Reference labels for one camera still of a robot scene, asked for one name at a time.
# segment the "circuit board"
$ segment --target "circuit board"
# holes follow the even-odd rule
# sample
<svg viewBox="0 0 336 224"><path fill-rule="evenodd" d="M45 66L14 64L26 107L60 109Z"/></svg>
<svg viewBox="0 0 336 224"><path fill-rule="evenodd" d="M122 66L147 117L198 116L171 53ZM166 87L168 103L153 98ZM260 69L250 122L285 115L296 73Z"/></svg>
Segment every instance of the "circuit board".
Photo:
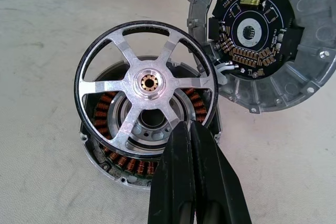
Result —
<svg viewBox="0 0 336 224"><path fill-rule="evenodd" d="M223 61L233 61L240 76L264 78L294 59L303 28L294 25L288 0L218 0L209 23Z"/></svg>

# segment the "aluminum spoke wheel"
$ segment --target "aluminum spoke wheel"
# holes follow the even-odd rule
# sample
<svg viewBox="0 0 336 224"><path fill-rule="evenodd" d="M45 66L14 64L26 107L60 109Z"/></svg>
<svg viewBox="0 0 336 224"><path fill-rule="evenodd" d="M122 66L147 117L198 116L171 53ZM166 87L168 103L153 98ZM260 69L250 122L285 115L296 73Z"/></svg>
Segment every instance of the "aluminum spoke wheel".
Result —
<svg viewBox="0 0 336 224"><path fill-rule="evenodd" d="M140 60L125 40L125 35L143 32L168 36L168 40L156 60ZM124 79L118 81L84 81L86 70L93 58L110 42L118 47L130 66ZM195 55L202 63L206 75L199 78L176 78L173 76L166 63L178 43L185 45ZM214 67L200 45L190 35L171 25L149 21L131 22L102 34L85 52L76 72L75 101L85 127L97 139L102 139L104 145L111 147L122 155L127 154L134 158L152 158L153 155L159 153L134 148L129 141L132 129L143 110L155 109L161 110L171 128L174 128L180 118L171 108L170 100L176 89L187 88L206 89L211 93L209 112L203 123L207 126L215 113L218 86ZM112 91L122 91L132 105L116 136L108 140L97 131L89 120L83 98L88 94Z"/></svg>

